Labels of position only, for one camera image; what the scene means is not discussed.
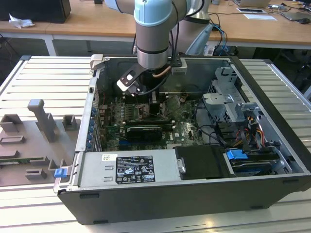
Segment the power supply label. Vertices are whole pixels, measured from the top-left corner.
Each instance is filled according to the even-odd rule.
[[[117,184],[147,182],[156,182],[152,156],[117,157]]]

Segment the black plastic cover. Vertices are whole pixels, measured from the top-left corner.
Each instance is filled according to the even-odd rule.
[[[182,159],[186,172],[182,180],[228,178],[230,173],[224,158],[224,149],[218,145],[176,147],[177,159]]]

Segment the robotic arm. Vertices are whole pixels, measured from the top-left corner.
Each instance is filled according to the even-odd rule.
[[[106,5],[133,14],[136,21],[138,64],[147,70],[168,62],[169,34],[191,7],[191,0],[106,0]]]
[[[151,94],[164,84],[169,76],[175,57],[173,56],[168,63],[170,31],[187,16],[189,11],[194,11],[191,9],[191,5],[197,1],[105,0],[109,8],[121,13],[133,14],[136,21],[138,63],[127,70],[117,81],[118,87],[123,92],[132,96],[149,95],[151,97]],[[198,34],[200,34],[198,38],[201,38],[201,44],[205,45],[206,40],[204,41],[202,38],[208,38],[209,32],[207,30],[202,31],[202,27],[206,27],[206,20],[204,24],[199,26],[193,25],[191,22],[185,22],[182,27],[183,37],[187,37],[187,40],[189,40],[186,40],[186,47],[189,47],[189,44],[193,41],[191,36],[197,36]]]

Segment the blue plastic clip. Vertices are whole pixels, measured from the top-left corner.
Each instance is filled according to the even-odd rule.
[[[55,178],[67,178],[68,168],[58,168],[55,170],[54,177]]]
[[[229,160],[231,159],[248,159],[246,154],[243,154],[242,150],[229,150],[227,152]]]

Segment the metal case frame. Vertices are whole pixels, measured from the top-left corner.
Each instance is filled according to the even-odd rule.
[[[289,150],[296,154],[303,173],[243,177],[191,182],[122,186],[118,188],[80,188],[85,152],[77,144],[74,169],[70,185],[58,191],[58,197],[83,225],[137,221],[157,218],[202,215],[220,212],[268,208],[284,196],[296,191],[305,191],[311,185],[311,154],[293,132],[282,115],[267,98],[252,75],[236,57],[192,57],[189,59],[226,59],[238,74],[242,83],[253,94],[265,116],[283,135]],[[86,100],[86,111],[90,98]],[[82,124],[88,125],[89,117]]]

